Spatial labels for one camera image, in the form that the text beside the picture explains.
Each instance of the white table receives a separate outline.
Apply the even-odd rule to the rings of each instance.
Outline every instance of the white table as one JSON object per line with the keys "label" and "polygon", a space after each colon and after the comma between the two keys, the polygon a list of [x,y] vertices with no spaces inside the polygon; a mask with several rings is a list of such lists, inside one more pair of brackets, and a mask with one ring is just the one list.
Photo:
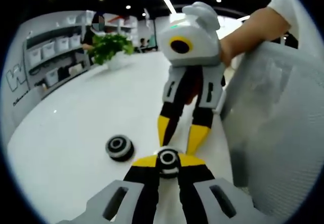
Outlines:
{"label": "white table", "polygon": [[[105,151],[108,138],[128,136],[135,159],[158,147],[157,118],[169,62],[162,53],[132,55],[118,71],[105,66],[73,79],[34,108],[16,129],[8,159],[17,183],[49,223],[71,220],[86,202],[115,179],[131,161],[117,163]],[[170,145],[185,151],[194,102],[186,106]],[[228,146],[221,121],[198,150],[215,177],[232,182]],[[161,180],[155,222],[186,223],[176,180]]]}

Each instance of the wall lettering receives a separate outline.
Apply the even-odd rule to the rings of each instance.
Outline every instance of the wall lettering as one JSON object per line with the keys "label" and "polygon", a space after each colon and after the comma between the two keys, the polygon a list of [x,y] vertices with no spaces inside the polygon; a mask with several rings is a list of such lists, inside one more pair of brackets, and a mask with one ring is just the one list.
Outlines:
{"label": "wall lettering", "polygon": [[8,70],[6,78],[12,92],[14,92],[19,85],[26,82],[26,74],[23,70],[22,61],[19,64],[16,64],[12,69]]}
{"label": "wall lettering", "polygon": [[28,91],[26,91],[22,96],[18,97],[14,103],[12,103],[13,106],[17,105],[17,103],[21,100],[21,98],[23,98],[26,94],[28,93]]}

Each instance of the white chair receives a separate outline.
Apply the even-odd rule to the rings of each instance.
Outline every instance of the white chair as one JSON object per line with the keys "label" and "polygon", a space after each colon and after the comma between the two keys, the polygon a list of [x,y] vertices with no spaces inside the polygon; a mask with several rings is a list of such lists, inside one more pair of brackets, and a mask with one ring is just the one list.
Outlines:
{"label": "white chair", "polygon": [[289,218],[324,163],[324,66],[310,55],[264,43],[247,54],[221,113],[234,185],[256,208]]}

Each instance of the gray gripper housing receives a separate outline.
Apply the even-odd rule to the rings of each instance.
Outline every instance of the gray gripper housing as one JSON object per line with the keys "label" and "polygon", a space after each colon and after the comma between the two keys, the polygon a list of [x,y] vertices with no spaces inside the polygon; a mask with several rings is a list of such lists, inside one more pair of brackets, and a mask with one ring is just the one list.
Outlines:
{"label": "gray gripper housing", "polygon": [[[143,184],[115,180],[87,202],[84,213],[57,224],[132,224]],[[250,196],[219,178],[194,183],[210,224],[279,224],[254,208]]]}
{"label": "gray gripper housing", "polygon": [[[215,109],[223,92],[221,81],[225,71],[225,65],[203,66],[203,86],[199,107]],[[169,69],[169,79],[165,84],[163,102],[174,102],[179,84],[186,72],[186,67],[173,67]]]}
{"label": "gray gripper housing", "polygon": [[143,187],[142,183],[115,180],[87,202],[84,213],[57,224],[132,224]]}
{"label": "gray gripper housing", "polygon": [[208,223],[279,224],[282,220],[257,210],[252,198],[223,178],[194,183]]}

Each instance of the ball bearing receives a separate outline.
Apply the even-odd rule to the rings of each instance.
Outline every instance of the ball bearing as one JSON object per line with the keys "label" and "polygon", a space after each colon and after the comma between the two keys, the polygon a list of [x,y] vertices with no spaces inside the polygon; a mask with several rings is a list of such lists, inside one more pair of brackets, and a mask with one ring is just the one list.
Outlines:
{"label": "ball bearing", "polygon": [[106,152],[113,160],[125,162],[133,156],[134,146],[128,137],[115,135],[107,141]]}
{"label": "ball bearing", "polygon": [[161,178],[175,178],[179,173],[178,152],[172,148],[165,148],[158,152],[158,167]]}

